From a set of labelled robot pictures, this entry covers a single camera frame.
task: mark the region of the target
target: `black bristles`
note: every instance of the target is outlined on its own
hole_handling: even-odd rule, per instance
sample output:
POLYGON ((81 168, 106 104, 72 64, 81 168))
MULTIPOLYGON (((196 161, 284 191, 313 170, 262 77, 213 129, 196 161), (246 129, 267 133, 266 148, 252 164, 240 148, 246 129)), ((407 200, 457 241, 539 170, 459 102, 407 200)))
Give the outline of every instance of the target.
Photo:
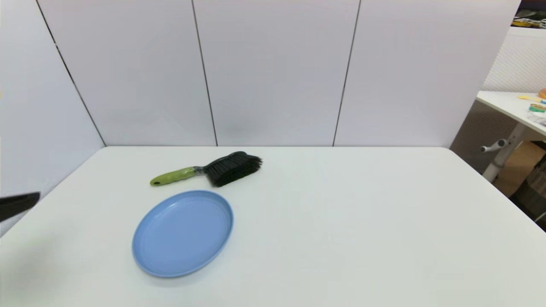
POLYGON ((255 173, 261 165, 262 159, 259 157, 238 151, 210 163, 203 168, 203 171, 212 185, 221 187, 255 173))

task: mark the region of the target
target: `plate rim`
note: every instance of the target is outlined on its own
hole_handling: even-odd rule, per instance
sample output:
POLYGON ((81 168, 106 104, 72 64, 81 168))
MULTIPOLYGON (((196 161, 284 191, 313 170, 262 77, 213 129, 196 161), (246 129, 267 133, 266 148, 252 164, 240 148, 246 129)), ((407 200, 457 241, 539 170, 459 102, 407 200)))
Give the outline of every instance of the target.
POLYGON ((212 191, 208 191, 208 190, 190 190, 190 191, 184 191, 184 192, 181 192, 181 193, 178 193, 178 194, 175 194, 173 196, 170 196, 164 200, 162 200, 161 202, 159 202, 157 205, 155 205, 152 209, 150 209, 146 215, 144 215, 144 217, 140 220, 140 222, 138 223, 138 226, 136 227, 134 233, 133 233, 133 240, 132 240, 132 244, 131 244, 131 250, 132 250, 132 254, 133 254, 133 258, 136 262, 136 264, 138 265, 138 267, 143 270, 144 272, 152 275, 152 276, 156 276, 156 277, 162 277, 162 278, 176 278, 176 277, 181 277, 181 276, 185 276, 185 275, 189 275, 195 271, 198 271, 200 270, 201 268, 205 267, 207 264, 209 264, 212 260, 214 260, 221 252, 222 250, 224 249, 224 247, 226 246, 226 244, 228 243, 229 241, 229 238, 231 237, 232 235, 232 231, 233 231, 233 224, 235 222, 235 218, 234 218, 234 214, 233 214, 233 208, 232 206, 229 204, 229 202, 220 194, 216 193, 216 192, 212 192, 212 191), (141 228, 142 226, 142 223, 144 223, 145 220, 148 219, 148 217, 152 214, 152 212, 154 210, 156 210, 156 208, 162 206, 164 203, 166 202, 169 202, 171 199, 173 198, 178 198, 180 196, 182 196, 183 194, 188 194, 188 193, 195 193, 195 192, 205 192, 207 194, 213 194, 213 195, 216 195, 217 197, 220 197, 221 200, 223 200, 225 202, 225 204, 227 205, 227 209, 228 209, 228 213, 230 215, 230 225, 229 225, 229 229, 227 231, 227 236, 224 240, 224 242, 222 243, 222 245, 219 247, 218 251, 216 251, 216 253, 214 255, 212 255, 211 257, 209 257, 209 259, 207 259, 204 263, 198 265, 197 267, 194 267, 194 268, 191 268, 190 270, 186 270, 186 271, 183 271, 181 273, 176 273, 176 274, 158 274, 158 273, 155 273, 155 272, 152 272, 146 268, 143 267, 143 265, 140 263, 138 257, 136 256, 135 254, 135 241, 137 239, 137 232, 138 230, 141 228))

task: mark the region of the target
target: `white wall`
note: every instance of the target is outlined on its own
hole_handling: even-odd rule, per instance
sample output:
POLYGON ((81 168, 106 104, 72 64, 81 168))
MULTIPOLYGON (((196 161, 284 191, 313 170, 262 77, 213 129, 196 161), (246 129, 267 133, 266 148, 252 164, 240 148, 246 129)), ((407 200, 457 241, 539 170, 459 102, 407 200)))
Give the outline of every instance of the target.
POLYGON ((40 0, 107 145, 216 145, 191 0, 40 0))
POLYGON ((511 27, 484 91, 539 92, 546 87, 546 31, 511 27))
POLYGON ((519 2, 362 1, 335 145, 449 147, 519 2))
POLYGON ((43 195, 103 143, 34 0, 2 0, 0 195, 43 195))
POLYGON ((219 145, 332 146, 358 0, 195 0, 219 145))

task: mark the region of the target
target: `desk leg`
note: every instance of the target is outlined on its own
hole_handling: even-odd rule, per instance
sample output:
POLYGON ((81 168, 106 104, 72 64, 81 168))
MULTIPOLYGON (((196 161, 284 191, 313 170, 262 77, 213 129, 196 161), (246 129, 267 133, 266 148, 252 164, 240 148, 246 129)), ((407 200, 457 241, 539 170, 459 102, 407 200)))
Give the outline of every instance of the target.
POLYGON ((485 172, 483 172, 484 178, 489 182, 493 182, 497 177, 498 173, 505 166, 506 160, 512 154, 514 149, 518 147, 519 143, 523 139, 523 134, 525 133, 525 125, 518 122, 512 133, 508 137, 508 145, 503 147, 495 156, 493 161, 487 166, 485 172))

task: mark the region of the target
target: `pegboard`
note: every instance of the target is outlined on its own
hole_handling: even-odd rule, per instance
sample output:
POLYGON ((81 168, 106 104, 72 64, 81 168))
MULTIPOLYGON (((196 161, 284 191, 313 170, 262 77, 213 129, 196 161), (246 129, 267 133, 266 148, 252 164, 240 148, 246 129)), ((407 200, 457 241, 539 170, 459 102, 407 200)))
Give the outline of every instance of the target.
POLYGON ((538 92, 546 87, 546 29, 510 28, 482 90, 538 92))

